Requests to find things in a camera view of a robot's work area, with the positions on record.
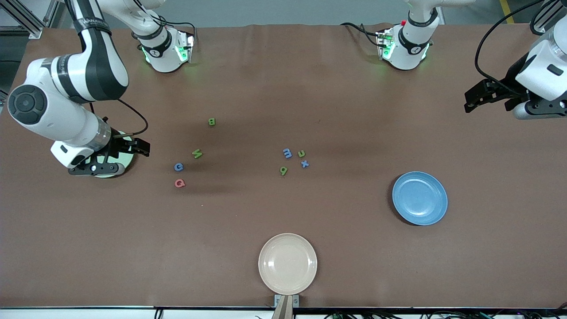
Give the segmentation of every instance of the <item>yellow floor stripe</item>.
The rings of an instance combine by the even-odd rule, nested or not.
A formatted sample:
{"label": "yellow floor stripe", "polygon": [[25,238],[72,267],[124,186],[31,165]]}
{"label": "yellow floor stripe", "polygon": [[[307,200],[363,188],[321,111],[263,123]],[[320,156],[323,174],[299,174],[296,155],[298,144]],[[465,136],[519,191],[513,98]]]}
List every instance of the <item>yellow floor stripe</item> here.
{"label": "yellow floor stripe", "polygon": [[[508,5],[507,0],[500,0],[500,6],[502,7],[502,11],[504,12],[504,15],[510,14],[510,6]],[[514,18],[509,17],[508,19],[506,19],[506,23],[513,24]]]}

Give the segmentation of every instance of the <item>wire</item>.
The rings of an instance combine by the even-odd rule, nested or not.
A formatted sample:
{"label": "wire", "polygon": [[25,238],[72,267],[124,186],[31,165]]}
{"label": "wire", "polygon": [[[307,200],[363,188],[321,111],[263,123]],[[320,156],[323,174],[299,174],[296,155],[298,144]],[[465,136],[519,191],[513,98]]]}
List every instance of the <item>wire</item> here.
{"label": "wire", "polygon": [[494,83],[497,83],[498,85],[500,85],[502,88],[506,89],[507,91],[509,91],[510,93],[514,94],[514,95],[520,95],[520,93],[512,90],[511,88],[507,87],[506,85],[504,85],[502,82],[500,82],[499,80],[495,79],[493,76],[489,75],[488,73],[482,71],[482,69],[480,69],[479,66],[479,55],[480,55],[480,50],[483,48],[483,44],[484,41],[486,41],[486,39],[488,38],[488,36],[492,33],[492,31],[494,31],[494,29],[496,29],[502,22],[504,22],[507,18],[515,15],[516,13],[525,10],[531,6],[537,5],[538,3],[542,2],[544,0],[536,0],[533,2],[528,3],[525,6],[522,6],[510,13],[508,13],[507,15],[505,15],[502,19],[498,20],[497,23],[495,23],[490,29],[488,29],[488,32],[486,32],[486,34],[483,36],[483,39],[480,40],[479,43],[479,47],[476,49],[476,54],[475,54],[475,68],[476,70],[485,78],[492,80]]}
{"label": "wire", "polygon": [[146,8],[142,5],[142,3],[139,0],[133,0],[133,1],[136,4],[136,6],[138,6],[138,8],[140,8],[140,10],[142,10],[145,14],[152,17],[154,22],[157,23],[159,26],[161,26],[161,27],[164,27],[164,26],[173,27],[174,25],[180,26],[180,25],[183,25],[183,24],[188,24],[193,28],[193,34],[195,35],[195,37],[197,37],[197,28],[195,27],[195,25],[193,23],[191,23],[191,22],[169,22],[168,20],[166,20],[161,15],[158,15],[158,16],[151,15],[149,12],[147,12]]}
{"label": "wire", "polygon": [[[432,319],[434,316],[434,319],[486,319],[486,318],[496,318],[496,316],[500,315],[502,312],[506,312],[506,314],[521,314],[523,316],[523,319],[544,319],[544,318],[555,318],[555,319],[560,319],[559,315],[557,314],[558,311],[563,310],[564,308],[567,308],[567,303],[562,304],[561,306],[559,306],[559,308],[557,309],[553,309],[553,310],[543,310],[542,312],[528,312],[526,310],[521,310],[521,309],[510,309],[510,308],[501,308],[499,311],[494,312],[492,315],[488,315],[485,313],[481,313],[481,312],[475,312],[474,310],[472,310],[472,312],[467,312],[467,313],[463,313],[463,312],[455,312],[455,311],[436,311],[433,313],[429,313],[429,314],[425,314],[425,313],[421,313],[420,315],[420,319]],[[341,317],[342,319],[353,319],[356,318],[356,316],[353,313],[345,313],[342,311],[337,311],[335,313],[331,313],[328,314],[324,317],[324,319],[328,319],[330,317],[332,317],[333,315],[337,315],[337,317]],[[371,311],[364,311],[363,313],[360,313],[360,315],[362,316],[362,318],[364,319],[375,319],[380,318],[380,319],[400,319],[400,317],[396,316],[395,313],[392,312],[386,312],[386,311],[381,311],[381,310],[371,310]]]}
{"label": "wire", "polygon": [[[532,32],[533,34],[539,35],[539,36],[543,35],[543,32],[539,32],[538,30],[535,29],[535,24],[538,23],[538,22],[542,19],[542,17],[543,17],[544,15],[548,14],[548,12],[549,12],[556,4],[558,4],[560,1],[561,1],[561,0],[555,0],[555,1],[549,1],[549,2],[547,2],[547,3],[544,3],[544,4],[541,6],[541,8],[536,12],[536,14],[534,14],[534,16],[533,16],[533,17],[531,18],[531,20],[530,20],[530,30],[531,30],[531,32]],[[541,12],[543,12],[543,9],[545,9],[546,7],[548,7],[548,8],[547,8],[547,11],[545,11],[544,14],[541,14]],[[550,20],[559,10],[561,10],[562,8],[563,8],[563,6],[559,7],[559,9],[557,9],[557,11],[555,11],[552,15],[549,16],[549,18],[548,18],[546,21],[544,21],[544,22],[542,23],[542,25],[543,25],[543,24],[546,24],[547,21],[549,21],[549,20]],[[537,18],[538,15],[540,15],[540,14],[541,14],[541,17],[536,21],[536,18]]]}
{"label": "wire", "polygon": [[[359,32],[364,32],[364,33],[366,33],[366,34],[368,34],[368,35],[376,36],[376,33],[368,32],[368,31],[366,31],[365,29],[363,29],[363,28],[357,26],[357,25],[354,24],[354,23],[345,22],[345,23],[341,23],[340,25],[341,25],[341,26],[353,27],[353,28],[359,30]],[[382,30],[378,30],[378,31],[376,31],[376,32],[382,32],[382,31],[387,30],[387,29],[389,29],[389,28],[382,29]]]}
{"label": "wire", "polygon": [[384,30],[386,30],[386,29],[378,30],[378,31],[372,33],[372,32],[366,31],[366,29],[364,28],[364,24],[362,24],[362,23],[360,24],[360,27],[358,27],[358,26],[356,26],[355,24],[350,23],[350,22],[341,23],[341,26],[353,27],[353,28],[359,30],[359,32],[364,33],[364,35],[366,36],[366,38],[368,39],[368,41],[370,41],[370,43],[372,43],[372,44],[374,44],[374,45],[376,45],[377,47],[380,47],[380,48],[385,48],[385,47],[386,47],[385,44],[376,43],[376,42],[372,41],[372,39],[370,38],[370,36],[376,36],[376,33],[377,33],[377,32],[382,32],[382,31],[384,31]]}
{"label": "wire", "polygon": [[360,27],[362,28],[362,32],[364,32],[364,35],[366,36],[366,38],[368,39],[368,41],[370,41],[370,43],[376,45],[376,46],[379,47],[379,48],[385,48],[385,47],[386,47],[385,44],[379,44],[379,43],[376,43],[376,42],[372,41],[372,39],[371,39],[370,36],[368,35],[368,32],[366,31],[366,29],[364,29],[364,24],[361,23],[361,24],[360,24]]}
{"label": "wire", "polygon": [[154,313],[154,319],[162,319],[163,318],[163,309],[156,309]]}
{"label": "wire", "polygon": [[116,135],[115,138],[126,137],[126,136],[135,136],[135,135],[140,135],[140,134],[144,133],[147,130],[147,128],[150,126],[150,124],[147,122],[146,118],[140,112],[138,112],[135,108],[133,108],[130,104],[124,102],[121,99],[118,99],[118,102],[126,105],[130,110],[132,110],[134,113],[136,113],[144,121],[146,126],[141,131],[129,133],[129,134]]}

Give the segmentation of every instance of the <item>plate rim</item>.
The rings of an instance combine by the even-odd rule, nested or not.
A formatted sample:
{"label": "plate rim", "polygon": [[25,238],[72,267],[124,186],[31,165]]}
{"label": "plate rim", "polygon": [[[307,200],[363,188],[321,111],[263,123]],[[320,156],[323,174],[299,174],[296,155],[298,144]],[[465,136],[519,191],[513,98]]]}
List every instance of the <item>plate rim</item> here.
{"label": "plate rim", "polygon": [[[402,178],[405,177],[406,175],[410,175],[410,174],[419,174],[419,175],[426,175],[426,176],[429,176],[429,177],[433,178],[433,180],[436,181],[436,182],[441,186],[442,195],[443,195],[443,194],[445,195],[445,196],[444,196],[444,197],[445,197],[445,210],[443,211],[442,214],[439,215],[439,218],[434,219],[433,221],[430,221],[430,222],[428,222],[428,223],[414,223],[413,221],[408,220],[408,219],[406,218],[406,216],[404,216],[404,214],[402,214],[402,213],[400,212],[400,208],[398,207],[398,205],[396,205],[396,200],[394,199],[394,198],[395,198],[395,197],[394,197],[394,192],[396,191],[396,187],[399,187],[398,184],[399,184],[400,180],[402,180]],[[393,184],[393,187],[392,187],[392,202],[393,202],[394,207],[395,207],[396,210],[397,210],[397,213],[398,213],[401,217],[403,217],[403,219],[407,220],[408,222],[410,222],[410,223],[412,223],[412,224],[414,224],[414,225],[418,225],[418,226],[431,226],[431,225],[437,223],[438,221],[440,221],[441,219],[443,219],[443,217],[445,216],[445,213],[447,213],[447,210],[448,210],[448,208],[449,208],[449,198],[448,198],[447,191],[445,190],[445,187],[443,186],[443,184],[442,184],[437,178],[435,178],[435,176],[433,176],[433,175],[431,175],[431,174],[429,174],[429,173],[426,173],[426,172],[424,172],[424,171],[409,171],[409,172],[407,172],[407,173],[405,173],[405,174],[402,174],[400,177],[398,177],[397,180],[396,180],[396,182]]]}
{"label": "plate rim", "polygon": [[258,273],[260,274],[260,278],[262,278],[262,281],[264,282],[264,284],[266,285],[266,287],[268,287],[268,289],[270,289],[271,291],[273,291],[273,292],[275,292],[275,293],[277,293],[277,294],[285,295],[284,293],[281,293],[281,291],[275,291],[275,290],[273,289],[273,285],[269,285],[269,284],[266,282],[266,279],[264,278],[264,276],[262,276],[262,271],[260,270],[260,267],[261,267],[261,265],[263,264],[263,263],[261,262],[260,258],[262,257],[262,252],[264,251],[264,249],[266,248],[266,246],[267,246],[271,241],[275,240],[276,238],[278,238],[278,237],[284,237],[284,236],[296,237],[296,238],[299,238],[300,240],[306,242],[306,243],[309,245],[309,247],[311,248],[311,250],[313,251],[313,255],[315,256],[315,259],[314,259],[314,260],[315,260],[315,271],[314,271],[314,274],[313,274],[313,278],[311,278],[311,280],[309,281],[309,283],[307,284],[307,286],[306,286],[305,288],[301,289],[300,291],[293,291],[292,295],[297,295],[297,294],[303,292],[304,290],[306,290],[307,288],[309,288],[309,286],[313,283],[313,280],[315,280],[315,277],[317,276],[317,269],[318,269],[318,267],[319,267],[319,262],[318,262],[318,260],[317,260],[317,252],[315,251],[315,248],[313,248],[313,245],[312,245],[307,239],[305,239],[303,236],[298,235],[298,234],[294,234],[294,233],[281,233],[281,234],[275,235],[275,236],[273,236],[272,238],[268,239],[268,240],[266,241],[266,243],[264,244],[264,246],[262,246],[262,249],[260,250],[260,253],[258,254]]}

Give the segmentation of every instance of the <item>green indicator light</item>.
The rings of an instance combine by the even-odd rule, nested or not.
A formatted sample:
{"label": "green indicator light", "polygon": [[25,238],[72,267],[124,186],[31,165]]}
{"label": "green indicator light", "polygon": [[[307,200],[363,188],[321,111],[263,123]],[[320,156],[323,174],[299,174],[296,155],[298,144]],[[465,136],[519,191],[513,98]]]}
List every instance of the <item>green indicator light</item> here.
{"label": "green indicator light", "polygon": [[177,49],[177,55],[182,62],[187,61],[187,50],[184,48],[175,47]]}
{"label": "green indicator light", "polygon": [[421,56],[421,59],[422,59],[422,60],[425,59],[425,56],[426,56],[426,54],[427,54],[427,49],[429,49],[429,44],[428,44],[428,45],[425,47],[425,49],[424,49],[424,54]]}
{"label": "green indicator light", "polygon": [[151,63],[150,58],[148,58],[148,56],[147,56],[146,49],[142,48],[142,52],[143,52],[143,55],[146,57],[146,62]]}
{"label": "green indicator light", "polygon": [[384,49],[384,58],[386,59],[390,58],[395,48],[396,48],[395,43],[393,41],[390,42],[390,45]]}

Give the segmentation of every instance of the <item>black cable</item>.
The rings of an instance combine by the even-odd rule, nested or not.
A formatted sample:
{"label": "black cable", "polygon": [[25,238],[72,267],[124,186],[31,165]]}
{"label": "black cable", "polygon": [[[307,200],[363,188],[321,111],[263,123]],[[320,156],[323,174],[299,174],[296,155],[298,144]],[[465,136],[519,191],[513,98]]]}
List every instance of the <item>black cable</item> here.
{"label": "black cable", "polygon": [[130,104],[124,102],[121,99],[118,99],[118,102],[126,105],[130,110],[132,110],[134,113],[136,113],[144,121],[146,126],[141,131],[134,132],[134,133],[128,133],[128,134],[116,135],[115,138],[126,137],[126,136],[135,136],[135,135],[140,135],[140,134],[144,133],[147,130],[147,128],[150,126],[150,124],[147,122],[146,118],[140,112],[138,112],[135,108],[133,108]]}
{"label": "black cable", "polygon": [[512,90],[511,88],[507,87],[506,85],[504,85],[502,82],[500,82],[499,80],[495,79],[493,76],[489,75],[488,73],[482,71],[482,69],[480,69],[479,66],[479,55],[480,55],[480,50],[483,47],[484,41],[486,41],[486,39],[488,38],[488,36],[492,33],[492,31],[494,31],[494,29],[496,29],[502,22],[504,22],[507,18],[515,15],[516,13],[525,10],[531,6],[537,5],[538,3],[542,2],[544,0],[536,0],[533,1],[531,3],[528,3],[525,6],[522,6],[510,13],[508,13],[507,15],[505,15],[502,19],[500,19],[497,23],[495,23],[490,29],[488,29],[488,32],[483,36],[483,39],[480,40],[479,43],[479,47],[476,49],[476,54],[475,54],[475,68],[476,70],[485,78],[492,80],[494,83],[497,83],[498,85],[500,85],[502,88],[506,89],[507,91],[509,91],[510,93],[514,94],[514,95],[520,95],[520,93]]}
{"label": "black cable", "polygon": [[374,316],[378,316],[381,319],[401,319],[400,317],[396,316],[393,313],[387,313],[384,311],[368,311],[367,313],[374,315]]}
{"label": "black cable", "polygon": [[180,26],[180,25],[183,25],[183,24],[188,24],[193,28],[193,34],[195,35],[195,37],[197,37],[197,28],[195,27],[195,25],[193,23],[191,23],[191,22],[169,22],[168,20],[166,20],[161,15],[158,15],[158,16],[151,15],[149,12],[146,11],[146,9],[144,8],[144,6],[142,5],[142,3],[139,0],[133,0],[133,1],[136,4],[136,6],[138,6],[138,8],[140,8],[140,10],[142,10],[145,14],[152,17],[154,22],[157,23],[159,26],[161,26],[161,27],[164,27],[164,26],[173,27],[174,25]]}
{"label": "black cable", "polygon": [[536,21],[536,18],[538,17],[538,15],[541,14],[541,12],[543,11],[543,9],[545,9],[545,8],[547,8],[547,11],[546,11],[544,14],[542,14],[541,16],[546,15],[546,14],[547,14],[556,4],[558,4],[560,1],[561,1],[561,0],[549,1],[549,2],[547,2],[547,3],[545,3],[545,4],[543,4],[543,5],[541,6],[541,8],[534,14],[534,16],[533,16],[533,17],[531,18],[531,20],[530,20],[530,30],[531,30],[531,32],[532,32],[533,34],[539,35],[539,36],[543,35],[543,32],[539,32],[538,30],[535,29],[535,24],[536,24],[537,22],[539,22],[539,20],[541,20],[541,17],[540,17],[537,21]]}
{"label": "black cable", "polygon": [[162,319],[163,317],[163,309],[156,309],[154,313],[154,319]]}
{"label": "black cable", "polygon": [[372,44],[374,44],[374,45],[376,45],[377,47],[380,47],[380,48],[385,48],[385,47],[386,47],[385,44],[376,43],[376,42],[372,41],[372,39],[370,38],[370,36],[376,36],[376,32],[382,32],[382,31],[384,31],[384,30],[386,30],[386,29],[378,30],[378,31],[372,33],[372,32],[366,31],[366,29],[364,28],[364,24],[362,24],[362,23],[360,24],[360,27],[358,27],[358,26],[356,26],[355,24],[350,23],[350,22],[341,23],[341,26],[353,27],[353,28],[355,28],[356,30],[359,30],[359,32],[364,33],[364,35],[366,36],[366,38],[368,39],[368,41],[370,41],[370,43],[372,43]]}
{"label": "black cable", "polygon": [[366,33],[366,34],[368,34],[368,35],[376,36],[376,33],[368,32],[368,31],[362,29],[361,27],[357,26],[357,25],[354,24],[354,23],[345,22],[345,23],[341,23],[340,25],[341,25],[341,26],[353,27],[353,28],[357,29],[359,32],[364,32],[364,33]]}
{"label": "black cable", "polygon": [[429,315],[427,315],[427,319],[431,319],[435,314],[447,319],[447,318],[458,318],[458,319],[482,319],[480,315],[477,314],[469,314],[466,315],[462,312],[452,312],[452,311],[436,311]]}
{"label": "black cable", "polygon": [[366,36],[366,38],[368,39],[368,41],[370,41],[370,43],[376,45],[376,46],[379,47],[379,48],[385,48],[385,47],[386,47],[385,44],[379,44],[379,43],[376,43],[376,42],[372,41],[372,39],[371,39],[370,36],[368,35],[368,32],[366,31],[366,29],[364,29],[364,24],[361,23],[361,24],[360,24],[360,27],[362,28],[362,32],[364,33],[364,35]]}
{"label": "black cable", "polygon": [[492,316],[489,316],[489,317],[490,317],[490,318],[494,318],[494,317],[496,317],[497,315],[499,315],[499,314],[500,314],[501,312],[503,312],[503,311],[504,311],[504,309],[500,309],[497,313],[495,313],[495,314],[493,314]]}

